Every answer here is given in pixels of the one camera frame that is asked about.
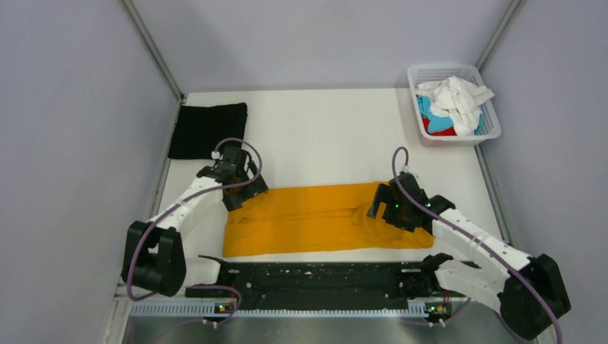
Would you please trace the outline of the orange t-shirt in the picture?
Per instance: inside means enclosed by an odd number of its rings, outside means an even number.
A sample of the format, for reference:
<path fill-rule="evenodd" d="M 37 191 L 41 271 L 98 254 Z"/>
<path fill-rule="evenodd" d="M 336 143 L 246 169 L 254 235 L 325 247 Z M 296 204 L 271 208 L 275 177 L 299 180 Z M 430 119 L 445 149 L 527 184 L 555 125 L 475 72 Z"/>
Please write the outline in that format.
<path fill-rule="evenodd" d="M 421 228 L 405 231 L 380 217 L 368 217 L 378 185 L 371 182 L 271 189 L 229 212 L 223 255 L 432 247 L 434 237 Z"/>

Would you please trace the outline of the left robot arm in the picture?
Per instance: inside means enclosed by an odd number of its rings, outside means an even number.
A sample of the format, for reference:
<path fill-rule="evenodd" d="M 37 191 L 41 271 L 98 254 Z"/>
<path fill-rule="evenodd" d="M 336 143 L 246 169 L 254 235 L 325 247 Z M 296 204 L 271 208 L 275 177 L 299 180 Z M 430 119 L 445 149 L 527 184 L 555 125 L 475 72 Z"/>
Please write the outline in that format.
<path fill-rule="evenodd" d="M 184 239 L 216 205 L 235 211 L 269 188 L 261 175 L 262 156 L 247 142 L 233 146 L 222 140 L 212 151 L 212 160 L 213 165 L 203 167 L 163 211 L 128 227 L 121 278 L 132 300 L 137 300 L 134 287 L 167 297 L 197 285 L 213 296 L 229 289 L 221 261 L 188 256 Z"/>

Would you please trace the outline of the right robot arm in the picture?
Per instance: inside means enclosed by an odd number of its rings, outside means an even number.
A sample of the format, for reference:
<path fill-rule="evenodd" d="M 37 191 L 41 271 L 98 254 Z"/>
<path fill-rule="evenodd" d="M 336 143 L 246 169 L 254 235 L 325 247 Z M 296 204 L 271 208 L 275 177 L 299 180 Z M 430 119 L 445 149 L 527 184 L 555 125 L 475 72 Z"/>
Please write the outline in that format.
<path fill-rule="evenodd" d="M 404 231 L 422 229 L 465 255 L 429 255 L 418 287 L 456 292 L 498 313 L 507 328 L 533 340 L 571 310 L 561 271 L 547 254 L 526 254 L 471 222 L 444 196 L 429 197 L 412 173 L 377 186 L 367 213 Z"/>

